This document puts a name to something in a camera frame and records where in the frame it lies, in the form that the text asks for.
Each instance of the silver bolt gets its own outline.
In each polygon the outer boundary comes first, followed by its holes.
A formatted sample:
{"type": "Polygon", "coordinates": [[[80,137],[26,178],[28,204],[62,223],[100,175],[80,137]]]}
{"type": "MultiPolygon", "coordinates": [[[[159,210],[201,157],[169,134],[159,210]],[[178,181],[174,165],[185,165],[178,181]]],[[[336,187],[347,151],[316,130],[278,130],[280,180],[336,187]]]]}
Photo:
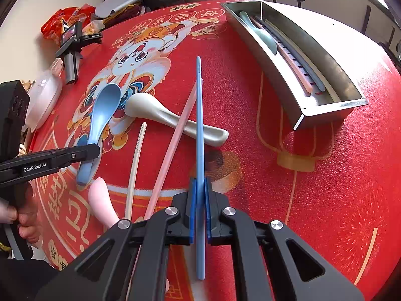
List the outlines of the silver bolt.
{"type": "Polygon", "coordinates": [[[274,230],[281,230],[283,228],[283,223],[278,219],[275,219],[274,221],[271,221],[270,226],[274,230]]]}
{"type": "Polygon", "coordinates": [[[120,229],[127,229],[130,227],[130,221],[128,221],[127,219],[122,219],[121,221],[118,222],[117,226],[120,229]]]}
{"type": "Polygon", "coordinates": [[[232,208],[232,207],[226,207],[226,208],[223,209],[223,213],[228,215],[228,216],[234,215],[235,212],[236,212],[235,208],[232,208]]]}
{"type": "Polygon", "coordinates": [[[175,208],[174,206],[171,206],[171,207],[167,207],[165,212],[167,215],[175,215],[178,213],[178,209],[175,208]]]}

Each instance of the white spoon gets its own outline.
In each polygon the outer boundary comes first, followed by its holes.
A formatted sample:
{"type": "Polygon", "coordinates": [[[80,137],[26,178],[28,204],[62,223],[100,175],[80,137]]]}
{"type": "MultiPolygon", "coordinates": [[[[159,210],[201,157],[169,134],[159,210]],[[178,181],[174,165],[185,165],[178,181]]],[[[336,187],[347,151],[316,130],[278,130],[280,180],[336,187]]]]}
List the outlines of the white spoon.
{"type": "MultiPolygon", "coordinates": [[[[125,114],[130,117],[141,117],[168,125],[171,128],[177,126],[180,117],[160,103],[148,93],[133,94],[125,105],[125,114]]],[[[184,133],[196,139],[196,122],[188,120],[184,133]]],[[[209,125],[203,125],[203,137],[206,145],[220,147],[228,138],[228,131],[209,125]]]]}

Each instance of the blue spoon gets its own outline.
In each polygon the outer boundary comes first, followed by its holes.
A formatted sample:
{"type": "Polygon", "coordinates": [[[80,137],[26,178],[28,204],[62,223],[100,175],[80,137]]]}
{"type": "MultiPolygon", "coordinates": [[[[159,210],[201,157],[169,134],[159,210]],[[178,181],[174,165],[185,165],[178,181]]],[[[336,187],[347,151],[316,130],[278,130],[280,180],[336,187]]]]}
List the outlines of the blue spoon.
{"type": "MultiPolygon", "coordinates": [[[[92,109],[91,130],[87,144],[98,143],[104,127],[117,110],[120,100],[121,89],[116,84],[107,84],[99,92],[92,109]]],[[[89,183],[93,161],[81,162],[77,173],[77,185],[86,186],[89,183]]]]}
{"type": "Polygon", "coordinates": [[[241,11],[239,13],[239,17],[242,19],[244,23],[246,23],[256,35],[267,45],[270,51],[273,52],[274,55],[277,54],[277,43],[274,38],[265,30],[256,27],[252,21],[249,19],[248,14],[245,11],[241,11]]]}

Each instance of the blue chopstick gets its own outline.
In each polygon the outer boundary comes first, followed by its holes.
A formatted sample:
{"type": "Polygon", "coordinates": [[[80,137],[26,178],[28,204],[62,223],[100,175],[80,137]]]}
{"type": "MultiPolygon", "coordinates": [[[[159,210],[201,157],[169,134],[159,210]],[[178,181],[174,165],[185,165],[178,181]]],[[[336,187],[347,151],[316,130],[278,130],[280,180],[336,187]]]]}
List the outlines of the blue chopstick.
{"type": "Polygon", "coordinates": [[[205,279],[205,152],[201,57],[196,58],[196,276],[205,279]]]}

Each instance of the white plastic container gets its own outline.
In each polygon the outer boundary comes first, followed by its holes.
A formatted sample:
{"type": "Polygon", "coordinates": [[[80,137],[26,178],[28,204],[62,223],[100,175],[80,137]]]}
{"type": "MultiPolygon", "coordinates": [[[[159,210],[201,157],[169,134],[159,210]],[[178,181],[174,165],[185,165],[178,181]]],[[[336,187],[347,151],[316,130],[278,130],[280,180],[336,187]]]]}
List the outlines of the white plastic container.
{"type": "Polygon", "coordinates": [[[51,70],[42,72],[28,92],[30,97],[25,125],[33,132],[49,117],[59,99],[63,83],[51,70]]]}

